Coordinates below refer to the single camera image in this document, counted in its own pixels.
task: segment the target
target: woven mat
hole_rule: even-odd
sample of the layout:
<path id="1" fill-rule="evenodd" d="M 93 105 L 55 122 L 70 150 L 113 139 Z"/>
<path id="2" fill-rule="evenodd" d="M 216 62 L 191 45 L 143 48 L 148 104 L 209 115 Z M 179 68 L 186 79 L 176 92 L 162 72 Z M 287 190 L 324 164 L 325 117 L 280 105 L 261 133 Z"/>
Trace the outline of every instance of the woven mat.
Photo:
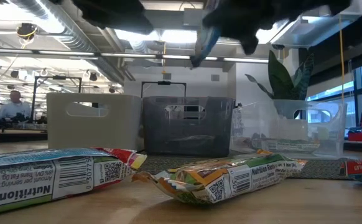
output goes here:
<path id="1" fill-rule="evenodd" d="M 157 174 L 166 169 L 177 168 L 191 162 L 202 161 L 208 158 L 181 157 L 181 156 L 148 156 L 140 168 L 141 171 Z M 349 180 L 347 177 L 338 175 L 340 166 L 348 159 L 338 160 L 309 160 L 302 172 L 292 178 L 300 179 L 332 179 Z"/>

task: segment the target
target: wooden table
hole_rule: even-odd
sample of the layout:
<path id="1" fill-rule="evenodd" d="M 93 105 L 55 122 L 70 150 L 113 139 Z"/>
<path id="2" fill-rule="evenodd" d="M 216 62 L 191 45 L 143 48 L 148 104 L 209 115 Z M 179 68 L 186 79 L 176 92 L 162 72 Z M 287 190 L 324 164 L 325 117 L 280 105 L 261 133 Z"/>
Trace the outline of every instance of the wooden table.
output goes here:
<path id="1" fill-rule="evenodd" d="M 152 184 L 126 180 L 89 194 L 2 213 L 2 223 L 362 223 L 362 184 L 287 179 L 223 203 L 196 207 L 171 199 Z"/>

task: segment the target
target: clear plastic bin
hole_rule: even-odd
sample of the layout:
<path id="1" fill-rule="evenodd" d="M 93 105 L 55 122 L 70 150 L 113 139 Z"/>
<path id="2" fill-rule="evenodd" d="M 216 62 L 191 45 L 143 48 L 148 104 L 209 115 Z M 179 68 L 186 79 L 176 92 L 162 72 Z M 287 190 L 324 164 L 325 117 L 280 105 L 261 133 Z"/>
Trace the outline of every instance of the clear plastic bin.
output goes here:
<path id="1" fill-rule="evenodd" d="M 233 110 L 234 151 L 258 149 L 299 159 L 343 155 L 346 104 L 274 100 Z"/>
<path id="2" fill-rule="evenodd" d="M 148 154 L 228 155 L 234 99 L 151 96 L 142 104 Z"/>

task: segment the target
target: white plastic bin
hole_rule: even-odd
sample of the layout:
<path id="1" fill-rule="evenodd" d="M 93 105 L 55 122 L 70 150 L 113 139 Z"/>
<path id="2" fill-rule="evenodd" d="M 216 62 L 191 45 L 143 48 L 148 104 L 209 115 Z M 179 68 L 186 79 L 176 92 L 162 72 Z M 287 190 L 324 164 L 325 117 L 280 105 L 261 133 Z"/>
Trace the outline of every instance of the white plastic bin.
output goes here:
<path id="1" fill-rule="evenodd" d="M 294 100 L 236 108 L 230 148 L 247 153 L 264 149 L 299 159 L 339 158 L 346 109 L 346 104 Z"/>
<path id="2" fill-rule="evenodd" d="M 92 108 L 78 102 L 99 103 Z M 48 93 L 49 148 L 138 149 L 142 100 L 137 96 Z"/>

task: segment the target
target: glass window pane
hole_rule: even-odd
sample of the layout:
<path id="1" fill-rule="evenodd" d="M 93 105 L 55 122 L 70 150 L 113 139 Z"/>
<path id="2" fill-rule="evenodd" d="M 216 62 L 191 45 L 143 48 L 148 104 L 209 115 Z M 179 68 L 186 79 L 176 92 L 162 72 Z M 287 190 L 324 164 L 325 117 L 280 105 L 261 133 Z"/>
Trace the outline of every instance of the glass window pane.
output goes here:
<path id="1" fill-rule="evenodd" d="M 344 84 L 345 93 L 349 92 L 349 91 L 353 91 L 353 90 L 354 90 L 354 81 Z M 331 88 L 329 90 L 323 91 L 323 92 L 315 94 L 313 96 L 310 96 L 307 98 L 307 101 L 319 100 L 324 97 L 334 96 L 334 95 L 340 94 L 341 91 L 342 91 L 342 87 L 341 87 L 341 85 L 339 85 L 339 86 L 336 86 L 335 88 Z"/>
<path id="2" fill-rule="evenodd" d="M 333 103 L 341 103 L 342 100 L 330 100 L 328 102 Z M 347 104 L 347 116 L 346 116 L 346 122 L 345 122 L 345 128 L 353 128 L 356 127 L 356 121 L 355 121 L 355 101 L 354 97 L 346 97 L 344 98 L 344 103 Z M 347 137 L 348 130 L 345 130 L 345 136 Z"/>

